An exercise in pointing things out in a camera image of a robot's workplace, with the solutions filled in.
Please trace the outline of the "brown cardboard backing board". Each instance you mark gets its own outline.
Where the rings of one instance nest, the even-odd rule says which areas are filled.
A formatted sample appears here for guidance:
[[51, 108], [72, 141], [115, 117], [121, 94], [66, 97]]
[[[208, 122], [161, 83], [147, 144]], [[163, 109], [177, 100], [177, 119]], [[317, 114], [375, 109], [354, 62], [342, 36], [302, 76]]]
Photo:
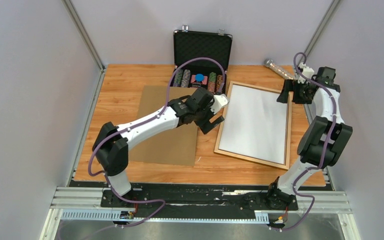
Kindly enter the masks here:
[[[165, 86], [146, 85], [141, 94], [136, 117], [145, 117], [166, 103]], [[129, 151], [133, 163], [153, 163], [193, 167], [195, 165], [198, 127], [194, 123], [159, 133]]]

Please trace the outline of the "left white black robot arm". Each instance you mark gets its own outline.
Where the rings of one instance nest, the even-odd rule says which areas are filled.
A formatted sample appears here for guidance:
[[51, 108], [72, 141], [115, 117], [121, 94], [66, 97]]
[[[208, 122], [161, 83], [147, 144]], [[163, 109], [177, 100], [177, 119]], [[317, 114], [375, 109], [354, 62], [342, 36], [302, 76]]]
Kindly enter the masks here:
[[114, 191], [115, 202], [126, 207], [133, 201], [126, 172], [130, 150], [155, 135], [191, 123], [207, 134], [224, 121], [222, 116], [210, 120], [228, 104], [225, 94], [213, 94], [200, 87], [193, 94], [171, 99], [160, 109], [135, 121], [119, 125], [105, 123], [92, 146], [90, 159], [97, 159], [102, 167], [101, 173]]

